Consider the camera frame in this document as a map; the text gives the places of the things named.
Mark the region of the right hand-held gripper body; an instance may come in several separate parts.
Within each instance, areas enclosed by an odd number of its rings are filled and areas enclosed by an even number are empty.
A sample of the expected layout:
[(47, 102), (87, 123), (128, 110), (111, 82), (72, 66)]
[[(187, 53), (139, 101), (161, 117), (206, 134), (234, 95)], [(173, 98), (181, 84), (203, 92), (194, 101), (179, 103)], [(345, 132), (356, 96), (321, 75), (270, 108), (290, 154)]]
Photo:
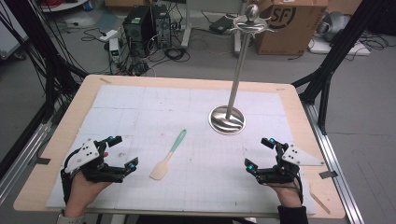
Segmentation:
[(299, 176), (300, 166), (322, 166), (324, 161), (321, 161), (304, 150), (295, 145), (288, 145), (287, 143), (280, 143), (274, 148), (276, 152), (276, 164), (272, 168), (259, 168), (255, 174), (255, 178), (259, 184), (270, 183), (292, 183), (297, 179), (300, 185), (299, 196), (301, 202), (304, 201), (303, 187), (301, 178)]

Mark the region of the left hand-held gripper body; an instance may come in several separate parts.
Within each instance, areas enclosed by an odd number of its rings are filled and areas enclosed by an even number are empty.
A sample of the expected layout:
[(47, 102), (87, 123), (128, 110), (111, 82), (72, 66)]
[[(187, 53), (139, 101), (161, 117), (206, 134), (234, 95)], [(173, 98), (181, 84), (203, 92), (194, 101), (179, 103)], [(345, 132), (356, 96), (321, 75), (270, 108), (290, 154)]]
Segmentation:
[(61, 170), (64, 202), (70, 197), (72, 181), (76, 172), (81, 171), (88, 181), (121, 183), (126, 176), (124, 167), (112, 167), (104, 161), (105, 150), (97, 149), (95, 140), (89, 139), (70, 153)]

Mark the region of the teal handled beige spatula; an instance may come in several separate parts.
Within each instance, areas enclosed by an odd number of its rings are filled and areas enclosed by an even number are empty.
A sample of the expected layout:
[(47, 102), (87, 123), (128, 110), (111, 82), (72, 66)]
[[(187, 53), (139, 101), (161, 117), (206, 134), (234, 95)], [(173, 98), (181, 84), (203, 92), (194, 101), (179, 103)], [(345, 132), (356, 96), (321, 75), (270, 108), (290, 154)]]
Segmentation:
[(169, 168), (169, 160), (172, 157), (172, 155), (174, 154), (174, 152), (176, 151), (176, 149), (178, 148), (178, 146), (183, 141), (186, 133), (187, 133), (186, 130), (182, 130), (180, 132), (180, 134), (178, 135), (176, 141), (172, 145), (172, 147), (171, 147), (170, 151), (168, 152), (168, 154), (166, 155), (166, 157), (163, 160), (159, 161), (152, 169), (151, 173), (149, 174), (150, 178), (152, 178), (154, 180), (161, 180), (164, 178), (164, 176), (166, 175), (168, 168)]

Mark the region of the silver metal utensil stand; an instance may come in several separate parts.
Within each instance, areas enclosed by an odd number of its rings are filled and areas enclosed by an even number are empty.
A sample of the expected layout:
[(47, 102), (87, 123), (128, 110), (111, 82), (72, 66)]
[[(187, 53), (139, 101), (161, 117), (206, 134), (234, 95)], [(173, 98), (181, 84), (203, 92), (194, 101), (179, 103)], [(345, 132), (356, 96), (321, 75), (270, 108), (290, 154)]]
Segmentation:
[(269, 18), (260, 17), (259, 7), (256, 4), (248, 5), (245, 14), (233, 20), (233, 28), (242, 35), (242, 41), (228, 104), (213, 108), (208, 115), (208, 123), (217, 133), (234, 135), (241, 133), (246, 127), (247, 119), (239, 109), (234, 107), (240, 74), (243, 70), (250, 38), (265, 31), (271, 31), (268, 21)]

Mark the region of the person's right hand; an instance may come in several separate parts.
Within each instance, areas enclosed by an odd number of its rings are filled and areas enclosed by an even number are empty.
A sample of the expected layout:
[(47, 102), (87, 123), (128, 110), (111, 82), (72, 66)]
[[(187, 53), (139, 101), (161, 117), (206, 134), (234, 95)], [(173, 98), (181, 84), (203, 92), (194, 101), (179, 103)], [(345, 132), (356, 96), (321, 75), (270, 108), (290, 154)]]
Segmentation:
[(299, 196), (299, 185), (296, 183), (272, 183), (269, 187), (276, 192), (280, 205), (288, 208), (299, 208), (302, 202)]

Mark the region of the light wooden table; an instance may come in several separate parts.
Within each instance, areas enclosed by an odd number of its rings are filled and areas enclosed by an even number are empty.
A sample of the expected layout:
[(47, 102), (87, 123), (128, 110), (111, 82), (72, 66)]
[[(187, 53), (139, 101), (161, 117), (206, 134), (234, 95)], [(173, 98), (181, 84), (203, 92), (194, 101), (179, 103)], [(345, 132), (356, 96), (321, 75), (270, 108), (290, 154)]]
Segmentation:
[[(99, 89), (106, 85), (123, 85), (132, 87), (157, 87), (157, 88), (188, 88), (198, 90), (226, 90), (232, 86), (230, 81), (205, 80), (190, 78), (170, 77), (122, 77), (89, 75), (82, 82), (76, 96), (61, 119), (49, 143), (44, 148), (43, 156), (50, 159), (48, 165), (37, 164), (27, 177), (19, 195), (13, 203), (13, 208), (19, 212), (48, 212), (46, 206), (50, 197), (50, 190), (55, 185), (56, 176), (59, 174), (61, 158), (66, 155), (66, 150), (72, 146), (78, 129), (83, 119), (88, 114), (94, 98)], [(322, 157), (317, 139), (314, 135), (297, 91), (290, 84), (246, 82), (239, 84), (241, 91), (271, 92), (280, 96), (285, 105), (286, 118), (289, 122), (291, 133), (299, 146), (304, 147), (314, 156)], [(313, 219), (343, 219), (346, 212), (338, 196), (334, 183), (330, 178), (322, 179), (319, 173), (327, 168), (309, 166), (307, 178), (311, 187), (308, 192), (314, 196), (314, 207), (317, 212)]]

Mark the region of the white grid mat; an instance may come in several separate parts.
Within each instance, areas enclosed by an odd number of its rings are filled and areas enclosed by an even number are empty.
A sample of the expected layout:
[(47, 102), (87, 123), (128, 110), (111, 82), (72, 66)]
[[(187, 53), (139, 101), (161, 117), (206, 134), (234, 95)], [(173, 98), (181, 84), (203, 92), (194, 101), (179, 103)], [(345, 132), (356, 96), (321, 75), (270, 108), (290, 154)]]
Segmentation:
[[(279, 204), (274, 191), (246, 171), (249, 159), (261, 168), (276, 163), (276, 154), (261, 143), (274, 138), (293, 144), (285, 105), (277, 93), (240, 91), (235, 107), (247, 119), (237, 135), (215, 132), (209, 112), (225, 105), (227, 90), (198, 90), (106, 85), (100, 88), (72, 145), (120, 135), (108, 149), (106, 163), (121, 167), (138, 158), (135, 172), (105, 189), (94, 209), (184, 214), (264, 216)], [(149, 177), (182, 130), (187, 133), (169, 160), (161, 180)]]

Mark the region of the white box with display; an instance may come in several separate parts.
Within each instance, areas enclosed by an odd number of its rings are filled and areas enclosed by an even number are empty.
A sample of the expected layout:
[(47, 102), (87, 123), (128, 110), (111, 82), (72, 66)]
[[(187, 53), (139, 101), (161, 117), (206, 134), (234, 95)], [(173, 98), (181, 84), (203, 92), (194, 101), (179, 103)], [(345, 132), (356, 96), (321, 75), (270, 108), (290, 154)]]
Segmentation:
[(110, 59), (113, 63), (120, 62), (120, 43), (117, 38), (110, 38), (108, 42)]

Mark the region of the large black computer tower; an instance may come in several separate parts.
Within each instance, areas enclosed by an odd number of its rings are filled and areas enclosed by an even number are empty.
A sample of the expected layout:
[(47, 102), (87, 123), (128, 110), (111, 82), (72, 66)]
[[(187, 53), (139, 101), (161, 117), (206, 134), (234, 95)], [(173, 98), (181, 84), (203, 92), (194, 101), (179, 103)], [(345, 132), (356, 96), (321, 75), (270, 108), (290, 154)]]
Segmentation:
[(150, 7), (134, 6), (122, 25), (131, 54), (147, 57), (148, 43), (154, 36)]

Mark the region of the white flat board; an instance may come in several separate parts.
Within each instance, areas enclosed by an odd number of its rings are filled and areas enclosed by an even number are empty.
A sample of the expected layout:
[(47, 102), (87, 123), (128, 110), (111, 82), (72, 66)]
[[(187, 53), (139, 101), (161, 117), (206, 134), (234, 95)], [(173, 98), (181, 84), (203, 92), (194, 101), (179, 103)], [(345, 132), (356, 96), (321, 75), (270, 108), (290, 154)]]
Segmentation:
[[(335, 46), (331, 46), (330, 42), (327, 42), (323, 38), (312, 37), (309, 44), (308, 50), (315, 54), (328, 54), (331, 49), (334, 49)], [(371, 51), (368, 50), (360, 41), (355, 42), (348, 48), (345, 45), (340, 47), (342, 50), (348, 50), (348, 55), (350, 56), (368, 56)]]

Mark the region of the slim black computer tower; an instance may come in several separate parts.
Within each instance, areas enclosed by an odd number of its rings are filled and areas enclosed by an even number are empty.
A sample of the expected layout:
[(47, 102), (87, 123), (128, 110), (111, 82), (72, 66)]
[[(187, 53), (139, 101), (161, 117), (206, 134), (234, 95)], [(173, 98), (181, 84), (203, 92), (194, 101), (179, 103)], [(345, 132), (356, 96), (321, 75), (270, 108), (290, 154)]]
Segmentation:
[(170, 16), (165, 5), (154, 5), (152, 8), (155, 25), (156, 42), (158, 49), (167, 49), (172, 46)]

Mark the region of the flat black device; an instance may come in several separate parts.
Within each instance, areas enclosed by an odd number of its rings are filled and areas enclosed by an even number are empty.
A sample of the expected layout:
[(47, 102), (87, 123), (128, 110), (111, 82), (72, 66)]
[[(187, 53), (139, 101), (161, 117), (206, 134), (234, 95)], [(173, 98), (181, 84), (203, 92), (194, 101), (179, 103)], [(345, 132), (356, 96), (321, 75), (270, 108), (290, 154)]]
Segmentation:
[(215, 34), (223, 34), (233, 27), (233, 19), (223, 16), (209, 25), (209, 30)]

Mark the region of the white desk leg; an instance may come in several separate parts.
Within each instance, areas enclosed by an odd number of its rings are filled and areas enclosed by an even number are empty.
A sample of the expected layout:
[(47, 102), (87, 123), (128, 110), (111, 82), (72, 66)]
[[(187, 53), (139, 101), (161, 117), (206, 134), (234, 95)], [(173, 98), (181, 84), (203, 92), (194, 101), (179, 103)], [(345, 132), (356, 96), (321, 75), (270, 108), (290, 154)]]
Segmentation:
[(180, 46), (186, 49), (189, 45), (191, 36), (191, 0), (186, 0), (185, 12), (186, 25)]

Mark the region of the aluminium rail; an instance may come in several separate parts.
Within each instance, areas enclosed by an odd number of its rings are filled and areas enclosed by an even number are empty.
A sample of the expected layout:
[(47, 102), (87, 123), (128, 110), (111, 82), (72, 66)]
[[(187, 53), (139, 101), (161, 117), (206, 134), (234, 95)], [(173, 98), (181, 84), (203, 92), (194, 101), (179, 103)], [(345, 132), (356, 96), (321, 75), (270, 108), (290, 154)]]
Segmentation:
[(327, 168), (332, 174), (331, 180), (337, 190), (338, 196), (346, 212), (349, 224), (364, 224), (360, 209), (355, 202), (342, 167), (333, 150), (331, 141), (327, 134), (323, 134), (318, 125), (318, 111), (313, 105), (303, 103), (303, 108), (310, 122), (314, 135), (317, 139), (320, 151), (324, 157)]
[(7, 199), (7, 196), (21, 178), (27, 166), (39, 157), (39, 150), (50, 140), (52, 128), (53, 124), (50, 121), (40, 123), (29, 136), (27, 142), (22, 145), (21, 153), (11, 163), (5, 176), (0, 180), (0, 206)]

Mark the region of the black metal frame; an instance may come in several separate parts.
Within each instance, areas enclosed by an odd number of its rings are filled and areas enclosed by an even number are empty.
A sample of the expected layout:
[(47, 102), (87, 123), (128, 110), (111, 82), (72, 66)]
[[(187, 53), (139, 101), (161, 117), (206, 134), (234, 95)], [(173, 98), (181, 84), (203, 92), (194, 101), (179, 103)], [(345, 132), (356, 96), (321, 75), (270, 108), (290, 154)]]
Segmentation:
[(36, 73), (45, 79), (45, 102), (0, 161), (0, 180), (5, 178), (11, 165), (21, 155), (21, 150), (32, 136), (33, 131), (42, 121), (49, 120), (54, 112), (55, 101), (62, 95), (71, 96), (77, 92), (80, 85), (73, 78), (73, 74), (81, 78), (88, 75), (86, 71), (61, 56), (39, 18), (40, 12), (34, 0), (3, 1), (31, 41), (30, 44), (24, 41), (11, 23), (7, 22), (6, 17), (0, 13), (0, 21), (24, 48)]
[(335, 40), (333, 44), (335, 48), (331, 49), (318, 69), (291, 83), (295, 88), (307, 84), (305, 90), (299, 94), (299, 98), (308, 105), (313, 105), (317, 96), (320, 95), (318, 125), (323, 134), (327, 134), (326, 117), (332, 76), (348, 53), (347, 49), (342, 50), (340, 47), (345, 45), (350, 48), (352, 44), (357, 42), (369, 23), (389, 1), (362, 0), (346, 28)]

